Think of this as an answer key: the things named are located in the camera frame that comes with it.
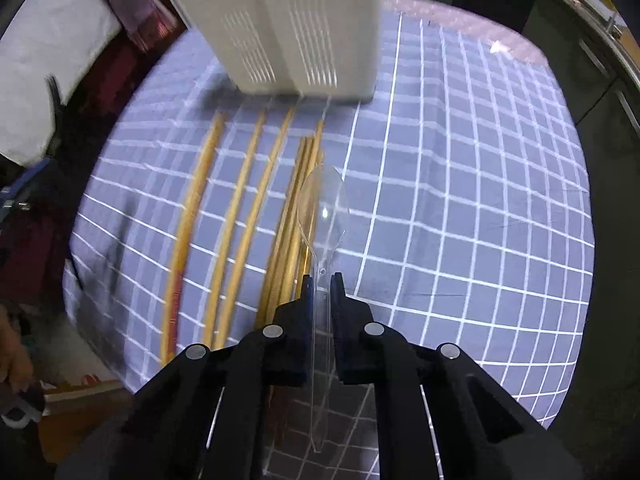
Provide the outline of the person's left hand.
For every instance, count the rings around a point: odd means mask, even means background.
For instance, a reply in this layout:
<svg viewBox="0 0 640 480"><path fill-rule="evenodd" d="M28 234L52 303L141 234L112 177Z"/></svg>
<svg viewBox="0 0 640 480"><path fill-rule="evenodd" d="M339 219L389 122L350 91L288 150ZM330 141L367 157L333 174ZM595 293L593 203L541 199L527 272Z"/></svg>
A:
<svg viewBox="0 0 640 480"><path fill-rule="evenodd" d="M1 306L0 313L0 380L14 393L26 391L34 381L32 360L6 306Z"/></svg>

